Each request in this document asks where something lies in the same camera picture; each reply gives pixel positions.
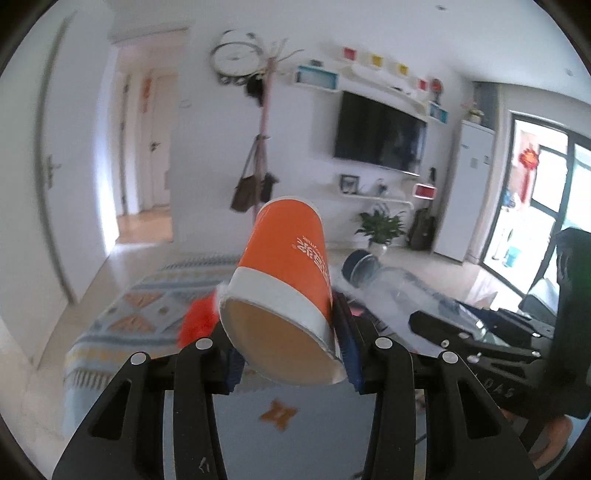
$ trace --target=wall clock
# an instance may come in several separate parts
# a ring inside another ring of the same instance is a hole
[[[263,50],[257,43],[256,35],[245,30],[224,32],[210,55],[213,69],[223,85],[232,81],[236,85],[244,85],[246,79],[263,65]]]

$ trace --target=potted plant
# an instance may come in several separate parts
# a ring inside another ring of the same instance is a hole
[[[468,110],[468,121],[472,122],[473,124],[480,125],[482,123],[483,117],[484,112],[479,110],[476,105]]]
[[[360,213],[361,228],[355,233],[369,237],[369,252],[376,257],[386,253],[392,240],[404,235],[400,218],[402,212],[390,217],[387,209],[375,209],[373,213]]]

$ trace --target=brown handbag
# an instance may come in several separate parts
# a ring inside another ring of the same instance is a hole
[[[255,140],[248,153],[248,158],[244,164],[244,170],[242,170],[240,180],[238,180],[238,185],[236,185],[236,188],[234,189],[234,197],[232,198],[230,208],[236,212],[247,212],[248,209],[256,203],[256,178],[254,175],[249,177],[245,177],[244,175],[246,175],[248,165],[251,162],[251,158],[254,156],[257,144],[258,141]]]

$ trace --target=white door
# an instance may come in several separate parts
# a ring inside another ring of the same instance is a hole
[[[111,19],[76,12],[51,68],[43,109],[46,213],[73,301],[90,286],[116,235],[106,231],[116,228],[105,127],[115,66],[107,37]]]
[[[177,112],[177,76],[158,77],[154,93],[154,119],[150,143],[152,192],[155,205],[170,203],[168,170],[170,169],[170,133]]]
[[[457,167],[433,251],[464,261],[488,182],[493,132],[462,126]]]

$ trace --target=orange paper cup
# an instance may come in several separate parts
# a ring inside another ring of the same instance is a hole
[[[330,324],[324,232],[311,203],[265,204],[219,311],[234,347],[265,377],[288,385],[345,379]]]

